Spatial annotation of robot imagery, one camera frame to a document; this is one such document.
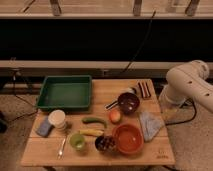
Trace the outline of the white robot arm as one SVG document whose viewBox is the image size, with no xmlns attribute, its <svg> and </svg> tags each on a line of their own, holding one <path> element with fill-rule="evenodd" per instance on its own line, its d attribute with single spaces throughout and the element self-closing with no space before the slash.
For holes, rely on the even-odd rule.
<svg viewBox="0 0 213 171">
<path fill-rule="evenodd" d="M 213 113 L 213 85 L 206 81 L 209 74 L 209 67 L 202 60 L 171 68 L 166 74 L 167 84 L 159 96 L 162 112 L 176 110 L 191 98 Z"/>
</svg>

